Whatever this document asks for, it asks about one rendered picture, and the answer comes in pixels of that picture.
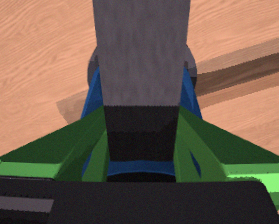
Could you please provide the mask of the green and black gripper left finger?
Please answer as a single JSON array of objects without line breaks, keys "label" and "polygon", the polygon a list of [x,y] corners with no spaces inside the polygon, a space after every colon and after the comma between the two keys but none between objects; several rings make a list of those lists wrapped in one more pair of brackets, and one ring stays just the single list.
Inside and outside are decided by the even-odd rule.
[{"label": "green and black gripper left finger", "polygon": [[109,159],[102,105],[84,118],[0,156],[0,175],[106,182]]}]

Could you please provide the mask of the dark grey round base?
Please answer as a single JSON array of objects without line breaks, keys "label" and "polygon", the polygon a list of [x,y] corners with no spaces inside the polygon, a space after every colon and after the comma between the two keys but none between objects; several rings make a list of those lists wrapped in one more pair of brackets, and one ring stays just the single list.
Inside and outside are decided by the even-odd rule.
[{"label": "dark grey round base", "polygon": [[[87,68],[87,83],[88,83],[88,88],[90,86],[93,74],[95,72],[95,70],[98,68],[98,56],[97,56],[97,46],[95,47],[91,58],[89,60],[88,63],[88,68]],[[184,62],[184,66],[187,69],[187,71],[190,74],[190,78],[195,90],[196,87],[196,83],[197,83],[197,65],[196,65],[196,61],[195,58],[191,52],[191,50],[189,49],[188,45],[186,44],[186,53],[185,53],[185,62]]]}]

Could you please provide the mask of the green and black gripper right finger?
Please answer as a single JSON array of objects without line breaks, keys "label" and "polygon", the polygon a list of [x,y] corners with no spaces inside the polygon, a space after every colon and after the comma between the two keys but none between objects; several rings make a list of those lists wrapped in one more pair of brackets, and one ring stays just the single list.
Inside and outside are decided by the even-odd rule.
[{"label": "green and black gripper right finger", "polygon": [[[191,153],[200,166],[201,178]],[[279,210],[279,155],[197,117],[181,105],[173,160],[176,182],[259,181]]]}]

